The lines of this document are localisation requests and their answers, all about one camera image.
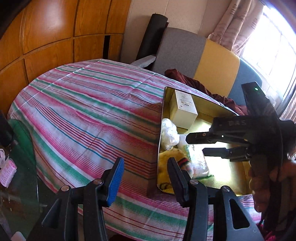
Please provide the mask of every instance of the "pink brush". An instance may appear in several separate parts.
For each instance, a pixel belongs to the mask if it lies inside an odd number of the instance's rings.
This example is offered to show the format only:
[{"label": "pink brush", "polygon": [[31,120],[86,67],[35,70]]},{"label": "pink brush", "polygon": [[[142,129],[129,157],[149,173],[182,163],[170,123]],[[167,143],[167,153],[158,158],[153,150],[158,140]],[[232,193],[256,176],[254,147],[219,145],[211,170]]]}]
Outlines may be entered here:
[{"label": "pink brush", "polygon": [[6,160],[3,168],[0,170],[0,183],[7,188],[16,172],[17,166],[13,160]]}]

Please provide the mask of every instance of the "window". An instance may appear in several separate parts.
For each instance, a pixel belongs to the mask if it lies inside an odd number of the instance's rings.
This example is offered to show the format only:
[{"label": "window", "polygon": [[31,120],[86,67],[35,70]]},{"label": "window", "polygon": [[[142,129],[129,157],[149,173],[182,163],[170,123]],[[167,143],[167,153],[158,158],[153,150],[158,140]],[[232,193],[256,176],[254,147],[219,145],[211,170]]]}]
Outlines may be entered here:
[{"label": "window", "polygon": [[275,9],[264,6],[263,16],[240,57],[261,76],[262,90],[274,106],[294,87],[295,52],[296,35],[292,28]]}]

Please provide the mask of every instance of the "blue gripper pad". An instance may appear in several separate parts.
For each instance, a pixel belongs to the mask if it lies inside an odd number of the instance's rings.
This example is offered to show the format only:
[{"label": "blue gripper pad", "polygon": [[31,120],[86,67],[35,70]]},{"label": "blue gripper pad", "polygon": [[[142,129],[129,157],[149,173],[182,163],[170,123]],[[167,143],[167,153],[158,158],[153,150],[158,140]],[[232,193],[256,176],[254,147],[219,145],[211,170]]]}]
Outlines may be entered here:
[{"label": "blue gripper pad", "polygon": [[120,182],[123,176],[123,172],[124,159],[122,157],[118,157],[106,180],[104,181],[104,185],[107,187],[106,202],[108,207],[111,206],[111,204],[115,201],[120,186]]}]

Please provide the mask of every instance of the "silver bolt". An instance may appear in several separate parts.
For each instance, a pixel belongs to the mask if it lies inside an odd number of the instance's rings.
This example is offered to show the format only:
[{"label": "silver bolt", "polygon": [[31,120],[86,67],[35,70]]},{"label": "silver bolt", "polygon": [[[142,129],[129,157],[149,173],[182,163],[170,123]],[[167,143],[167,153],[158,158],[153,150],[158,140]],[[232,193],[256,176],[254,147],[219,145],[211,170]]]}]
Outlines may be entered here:
[{"label": "silver bolt", "polygon": [[191,179],[191,180],[190,180],[190,183],[191,183],[192,185],[197,185],[197,184],[198,184],[198,180]]},{"label": "silver bolt", "polygon": [[100,184],[102,184],[102,183],[103,183],[102,179],[95,179],[95,180],[94,180],[94,184],[95,184],[95,185],[100,185]]},{"label": "silver bolt", "polygon": [[63,192],[69,191],[69,186],[68,185],[62,186],[61,190]]},{"label": "silver bolt", "polygon": [[224,192],[230,192],[230,188],[227,187],[227,186],[222,187],[222,190],[223,190]]}]

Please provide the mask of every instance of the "beige curtain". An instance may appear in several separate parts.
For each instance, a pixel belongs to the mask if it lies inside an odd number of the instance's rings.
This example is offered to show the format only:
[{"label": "beige curtain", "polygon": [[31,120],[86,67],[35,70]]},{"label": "beige curtain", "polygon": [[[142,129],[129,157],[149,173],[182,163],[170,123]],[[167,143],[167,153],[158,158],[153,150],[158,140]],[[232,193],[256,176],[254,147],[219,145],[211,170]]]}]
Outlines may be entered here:
[{"label": "beige curtain", "polygon": [[263,14],[259,0],[232,0],[208,39],[239,55]]},{"label": "beige curtain", "polygon": [[290,100],[288,107],[285,109],[285,111],[281,115],[281,119],[283,120],[288,119],[296,122],[296,92],[293,94],[293,97]]}]

